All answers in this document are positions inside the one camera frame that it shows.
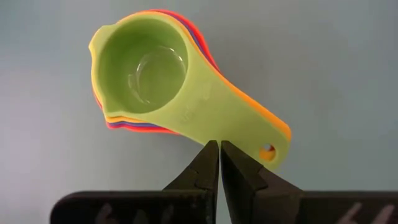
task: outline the green measuring cup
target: green measuring cup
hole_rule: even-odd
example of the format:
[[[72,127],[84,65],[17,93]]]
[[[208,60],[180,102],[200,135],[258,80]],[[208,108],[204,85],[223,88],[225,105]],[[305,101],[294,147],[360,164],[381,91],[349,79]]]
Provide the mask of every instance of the green measuring cup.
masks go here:
[[[287,155],[289,127],[217,72],[173,17],[140,12],[103,26],[90,51],[107,118],[156,124],[201,144],[229,140],[269,169]]]

